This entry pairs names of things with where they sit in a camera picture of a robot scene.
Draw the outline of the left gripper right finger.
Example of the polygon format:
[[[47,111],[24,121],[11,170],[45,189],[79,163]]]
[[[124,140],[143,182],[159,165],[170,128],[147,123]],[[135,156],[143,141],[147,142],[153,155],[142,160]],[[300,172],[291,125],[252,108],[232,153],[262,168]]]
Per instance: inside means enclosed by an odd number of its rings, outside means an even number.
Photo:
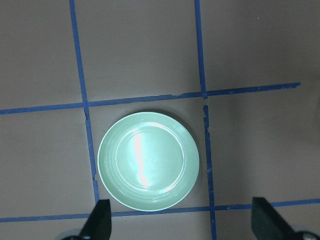
[[[264,197],[253,197],[251,229],[257,240],[298,240],[297,234]]]

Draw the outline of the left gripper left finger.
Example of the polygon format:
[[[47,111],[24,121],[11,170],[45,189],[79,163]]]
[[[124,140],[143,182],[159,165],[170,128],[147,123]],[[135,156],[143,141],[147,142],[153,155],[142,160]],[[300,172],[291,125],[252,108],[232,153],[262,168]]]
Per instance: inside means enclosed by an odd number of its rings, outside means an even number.
[[[109,240],[111,236],[111,204],[109,199],[99,200],[80,231],[80,240]]]

